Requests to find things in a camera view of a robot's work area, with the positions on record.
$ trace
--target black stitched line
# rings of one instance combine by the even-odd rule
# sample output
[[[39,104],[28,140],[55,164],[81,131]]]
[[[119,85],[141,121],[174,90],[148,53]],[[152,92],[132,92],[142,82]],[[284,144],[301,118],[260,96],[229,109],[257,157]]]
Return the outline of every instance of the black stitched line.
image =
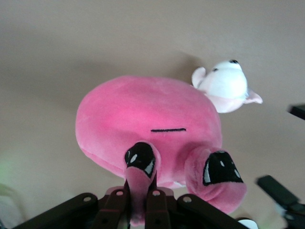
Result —
[[[156,130],[151,130],[152,132],[176,132],[176,131],[186,131],[185,128],[180,128],[180,129],[156,129]]]

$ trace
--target screw hole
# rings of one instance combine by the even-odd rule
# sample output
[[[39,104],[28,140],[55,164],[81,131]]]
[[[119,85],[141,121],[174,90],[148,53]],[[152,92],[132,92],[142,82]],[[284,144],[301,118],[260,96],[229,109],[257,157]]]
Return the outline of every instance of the screw hole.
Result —
[[[116,195],[117,196],[122,196],[124,193],[122,192],[122,191],[118,191],[117,193],[116,193]]]
[[[190,197],[183,197],[185,203],[191,203],[192,199]]]
[[[155,191],[152,192],[152,195],[157,197],[157,196],[160,195],[160,192],[158,190],[155,190]]]
[[[90,200],[91,200],[91,197],[85,197],[85,198],[83,199],[84,202],[88,202],[88,201],[90,201]]]

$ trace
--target white plush ear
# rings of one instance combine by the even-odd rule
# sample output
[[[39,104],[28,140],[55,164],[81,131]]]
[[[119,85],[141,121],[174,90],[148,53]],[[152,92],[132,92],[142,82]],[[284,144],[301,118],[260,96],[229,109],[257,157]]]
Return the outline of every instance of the white plush ear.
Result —
[[[249,96],[244,101],[244,104],[250,104],[250,103],[262,104],[263,103],[262,98],[249,88],[248,88],[248,95]]]
[[[192,74],[192,84],[195,88],[198,89],[200,84],[205,78],[205,68],[197,68],[195,72]]]

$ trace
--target plush eye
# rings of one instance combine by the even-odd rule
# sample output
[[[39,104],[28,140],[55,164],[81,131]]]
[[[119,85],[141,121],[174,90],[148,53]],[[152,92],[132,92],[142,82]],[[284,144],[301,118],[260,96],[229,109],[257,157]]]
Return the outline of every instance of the plush eye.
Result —
[[[229,62],[230,62],[230,63],[238,63],[237,60],[230,60]]]

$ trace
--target ceiling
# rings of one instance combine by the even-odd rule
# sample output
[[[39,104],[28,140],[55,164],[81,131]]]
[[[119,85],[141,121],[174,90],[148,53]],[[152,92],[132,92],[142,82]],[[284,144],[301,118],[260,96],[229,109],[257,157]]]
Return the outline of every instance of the ceiling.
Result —
[[[2,214],[14,225],[123,184],[75,139],[78,105],[95,86],[124,74],[191,83],[196,67],[236,59],[264,103],[220,115],[248,185],[232,216],[283,228],[255,179],[270,174],[305,202],[305,121],[287,112],[305,101],[304,10],[303,0],[0,1]]]

